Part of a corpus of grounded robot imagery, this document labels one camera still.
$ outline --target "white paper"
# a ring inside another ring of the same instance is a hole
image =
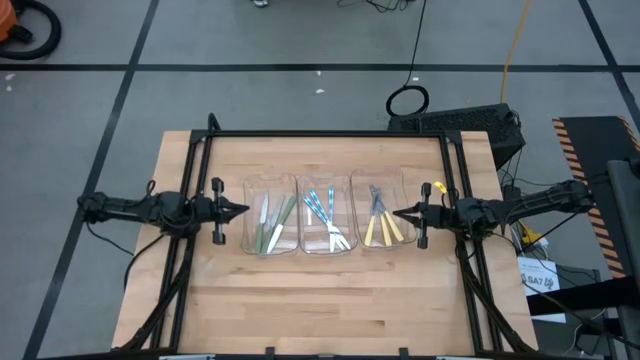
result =
[[[553,261],[530,259],[521,256],[518,257],[518,267],[520,268],[522,280],[526,281],[527,285],[532,288],[543,293],[560,289],[558,275],[554,274],[554,272],[557,273],[558,270],[556,269],[556,263]],[[524,287],[524,293],[527,296],[537,294],[526,286]],[[564,314],[539,315],[532,316],[531,318],[534,320],[550,321],[562,324],[567,322],[567,318]]]

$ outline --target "gray floor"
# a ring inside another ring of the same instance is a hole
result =
[[[63,39],[49,58],[32,64],[127,64],[151,3],[45,2],[62,20]],[[618,63],[640,64],[638,3],[589,4]],[[246,0],[160,0],[140,63],[407,63],[420,5],[378,14],[370,6],[338,8],[329,0],[271,0],[267,9]],[[430,0],[416,62],[503,64],[523,5],[524,0]],[[46,31],[41,20],[25,15],[27,25]],[[0,60],[0,68],[10,63]],[[536,0],[514,64],[606,65],[606,60],[577,0]],[[5,80],[10,74],[15,76]],[[98,189],[139,196],[153,172],[162,132],[202,127],[210,111],[225,129],[384,129],[386,97],[406,75],[137,72]],[[120,71],[0,71],[0,200],[6,208],[0,219],[5,229],[2,358],[20,358],[25,351],[123,76]],[[431,111],[499,101],[499,72],[413,76],[430,91]],[[640,74],[624,78],[640,94]],[[409,95],[400,99],[397,111],[415,107],[416,101]],[[518,176],[532,181],[571,175],[551,118],[619,115],[631,120],[606,72],[512,73],[507,102],[520,113],[528,143]],[[527,223],[544,231],[560,219],[549,214]],[[138,227],[108,223],[95,229],[133,250]],[[608,276],[586,218],[575,219],[549,240],[558,263],[600,269]],[[128,260],[83,230],[39,356],[108,350]]]

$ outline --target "yellow handle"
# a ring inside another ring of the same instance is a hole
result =
[[[396,239],[398,239],[398,241],[404,241],[404,236],[402,236],[402,234],[400,233],[400,229],[398,229],[396,222],[393,221],[393,218],[391,217],[391,215],[389,215],[389,212],[385,211],[384,214],[387,217],[387,220],[389,220],[389,226],[391,226],[391,231],[393,231],[393,235],[396,236]]]
[[[382,235],[384,235],[384,244],[391,246],[391,236],[389,236],[389,229],[387,228],[387,222],[384,221],[384,216],[380,216],[380,222],[382,223]]]
[[[373,236],[373,224],[375,224],[375,222],[376,222],[376,217],[372,216],[371,220],[369,221],[369,227],[367,228],[367,236],[364,237],[364,244],[366,246],[371,245],[371,237]]]

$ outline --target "black hose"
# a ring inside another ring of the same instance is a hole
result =
[[[45,55],[49,55],[60,43],[60,37],[62,36],[62,25],[60,25],[60,19],[48,6],[35,0],[24,0],[20,2],[20,6],[25,8],[31,8],[44,14],[44,16],[51,22],[51,33],[49,38],[42,46],[37,49],[28,51],[9,51],[0,47],[0,58],[11,60],[33,60],[41,58]]]

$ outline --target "black floor line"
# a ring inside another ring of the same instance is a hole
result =
[[[98,184],[98,179],[100,178],[100,173],[102,172],[107,152],[109,151],[109,146],[113,139],[113,134],[116,126],[118,125],[118,120],[120,119],[120,113],[122,112],[122,108],[131,86],[131,81],[133,80],[135,65],[140,60],[144,43],[147,39],[147,35],[149,34],[149,29],[151,28],[151,23],[153,22],[156,9],[158,8],[158,2],[159,0],[152,0],[149,4],[144,23],[142,24],[142,28],[138,35],[138,40],[136,41],[133,53],[131,54],[126,73],[124,74],[124,78],[120,84],[120,89],[118,90],[118,95],[115,98],[113,108],[111,109],[111,115],[109,116],[109,120],[107,121],[106,128],[102,135],[102,140],[100,140],[96,157],[93,160],[93,165],[89,172],[89,178],[87,179],[84,187],[85,194],[95,191],[96,185]],[[78,243],[78,238],[80,237],[81,229],[82,214],[79,210],[76,210],[69,233],[67,234],[64,246],[62,247],[62,254],[58,259],[47,294],[42,303],[42,307],[40,308],[40,312],[38,313],[33,330],[31,331],[31,336],[29,337],[29,342],[27,343],[23,359],[32,360],[38,357],[42,341],[44,340],[51,316],[53,315],[53,310],[60,296],[60,290],[62,290],[64,280],[67,276],[69,265],[71,264],[71,259]]]
[[[0,71],[125,71],[123,64],[0,64]],[[135,71],[157,72],[269,72],[269,71],[409,71],[409,64],[136,64]],[[518,73],[613,72],[611,65],[511,65]],[[414,71],[502,72],[502,64],[416,64]],[[620,67],[623,72],[640,72],[640,65]]]
[[[0,71],[126,71],[127,64],[0,64]]]
[[[587,0],[578,0],[578,2],[584,12],[584,16],[587,18],[587,22],[593,32],[593,36],[595,36],[596,41],[598,42],[600,51],[602,51],[602,55],[604,55],[604,58],[607,61],[607,65],[609,65],[613,70],[611,74],[616,81],[616,85],[618,86],[618,90],[620,90],[620,95],[622,95],[624,103],[627,105],[629,114],[631,114],[631,118],[636,124],[636,128],[640,129],[640,109],[638,109],[636,99],[634,98],[633,93],[631,93],[631,90],[629,90],[629,86],[627,85],[627,81],[624,79],[624,75],[622,75],[621,67],[618,66],[616,59],[613,57],[613,52],[611,52],[611,48],[609,47],[609,44],[607,44],[607,40],[604,38],[600,25],[598,25],[598,21],[591,10],[591,6],[589,6]],[[625,68],[631,70],[638,68],[638,66],[626,66]]]
[[[409,71],[409,64],[141,64],[137,71],[158,72],[251,72],[251,71]],[[424,72],[499,72],[504,65],[416,64],[413,71]],[[509,72],[611,72],[607,65],[512,65]]]

